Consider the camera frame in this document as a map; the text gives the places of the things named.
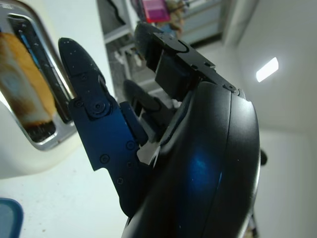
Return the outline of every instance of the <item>ceiling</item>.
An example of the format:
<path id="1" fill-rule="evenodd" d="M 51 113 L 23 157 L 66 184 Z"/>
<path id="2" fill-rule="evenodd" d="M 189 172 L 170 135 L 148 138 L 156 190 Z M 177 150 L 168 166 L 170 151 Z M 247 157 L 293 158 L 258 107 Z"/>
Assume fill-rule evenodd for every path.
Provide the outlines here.
<path id="1" fill-rule="evenodd" d="M 317 128 L 317 1 L 260 0 L 237 47 L 243 83 L 260 127 Z M 277 57 L 279 70 L 261 83 L 256 71 Z"/>

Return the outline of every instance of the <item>screw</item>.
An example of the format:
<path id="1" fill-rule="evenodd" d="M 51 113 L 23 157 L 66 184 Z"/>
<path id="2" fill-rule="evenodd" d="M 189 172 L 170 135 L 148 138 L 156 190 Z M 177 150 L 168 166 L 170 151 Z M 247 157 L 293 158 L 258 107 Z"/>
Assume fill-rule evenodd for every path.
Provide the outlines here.
<path id="1" fill-rule="evenodd" d="M 105 110 L 106 105 L 104 102 L 96 102 L 92 105 L 92 111 L 96 114 L 102 113 Z"/>
<path id="2" fill-rule="evenodd" d="M 117 179 L 117 184 L 119 184 L 119 185 L 123 185 L 123 178 L 118 178 Z"/>
<path id="3" fill-rule="evenodd" d="M 104 154 L 100 156 L 100 162 L 103 164 L 107 164 L 109 160 L 110 160 L 109 155 Z"/>
<path id="4" fill-rule="evenodd" d="M 84 105 L 83 101 L 81 100 L 77 100 L 75 103 L 74 103 L 74 106 L 76 108 L 79 108 L 79 107 L 82 107 Z"/>
<path id="5" fill-rule="evenodd" d="M 132 140 L 129 140 L 126 144 L 128 150 L 133 150 L 135 147 L 135 143 Z"/>

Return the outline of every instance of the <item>white wall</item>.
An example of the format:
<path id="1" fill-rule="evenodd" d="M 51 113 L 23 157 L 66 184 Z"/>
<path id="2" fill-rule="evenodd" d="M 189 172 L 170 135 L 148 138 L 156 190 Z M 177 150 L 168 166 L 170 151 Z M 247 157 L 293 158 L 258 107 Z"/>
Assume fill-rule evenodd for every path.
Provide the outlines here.
<path id="1" fill-rule="evenodd" d="M 216 42 L 197 49 L 204 57 L 216 65 L 216 71 L 236 88 L 244 90 L 242 71 L 235 48 L 224 47 Z"/>
<path id="2" fill-rule="evenodd" d="M 317 128 L 316 9 L 316 0 L 260 0 L 241 39 L 238 58 L 261 126 Z M 279 70 L 258 83 L 257 70 L 273 57 Z"/>
<path id="3" fill-rule="evenodd" d="M 260 140 L 268 157 L 255 203 L 260 237 L 316 237 L 317 160 L 309 138 L 261 130 Z"/>

